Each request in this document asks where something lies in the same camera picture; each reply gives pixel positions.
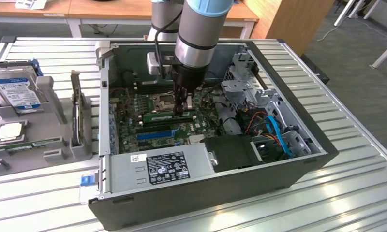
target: blue latch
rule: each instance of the blue latch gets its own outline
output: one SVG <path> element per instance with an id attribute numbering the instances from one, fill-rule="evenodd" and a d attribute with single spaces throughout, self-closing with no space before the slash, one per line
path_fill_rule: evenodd
<path id="1" fill-rule="evenodd" d="M 91 186 L 95 184 L 95 176 L 87 175 L 82 177 L 80 186 Z"/>

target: paper on desk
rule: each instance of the paper on desk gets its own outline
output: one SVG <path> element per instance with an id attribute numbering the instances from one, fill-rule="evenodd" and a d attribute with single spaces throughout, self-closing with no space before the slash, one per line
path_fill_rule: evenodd
<path id="1" fill-rule="evenodd" d="M 44 9 L 47 0 L 17 0 L 16 8 L 28 10 L 41 10 Z"/>

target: circuit board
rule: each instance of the circuit board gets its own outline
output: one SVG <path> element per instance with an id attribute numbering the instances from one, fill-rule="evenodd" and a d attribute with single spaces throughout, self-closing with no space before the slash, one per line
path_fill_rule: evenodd
<path id="1" fill-rule="evenodd" d="M 188 111 L 175 116 L 172 93 L 142 95 L 135 89 L 114 88 L 110 103 L 115 108 L 119 152 L 186 145 L 224 134 L 223 127 L 216 126 L 215 108 L 200 102 L 210 89 L 195 92 Z"/>

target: slatted metal surface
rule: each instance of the slatted metal surface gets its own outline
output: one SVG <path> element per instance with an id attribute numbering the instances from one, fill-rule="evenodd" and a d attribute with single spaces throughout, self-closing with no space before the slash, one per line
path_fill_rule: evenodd
<path id="1" fill-rule="evenodd" d="M 40 59 L 59 97 L 72 94 L 69 71 L 79 70 L 92 98 L 94 152 L 98 152 L 99 72 L 95 39 L 19 38 L 7 60 Z M 357 123 L 299 58 L 275 40 L 255 41 L 341 154 L 318 171 L 270 194 L 135 226 L 123 231 L 387 231 L 387 151 Z M 266 83 L 271 83 L 260 74 Z M 103 231 L 79 203 L 82 174 L 98 157 L 0 177 L 0 231 Z"/>

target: power supply label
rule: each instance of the power supply label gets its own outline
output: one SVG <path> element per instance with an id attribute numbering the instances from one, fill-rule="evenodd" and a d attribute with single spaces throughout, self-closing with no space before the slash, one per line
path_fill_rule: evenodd
<path id="1" fill-rule="evenodd" d="M 0 79 L 0 90 L 9 103 L 17 109 L 33 109 L 40 106 L 36 92 L 29 89 L 27 78 Z"/>
<path id="2" fill-rule="evenodd" d="M 190 178 L 183 152 L 147 157 L 150 182 L 152 185 Z"/>

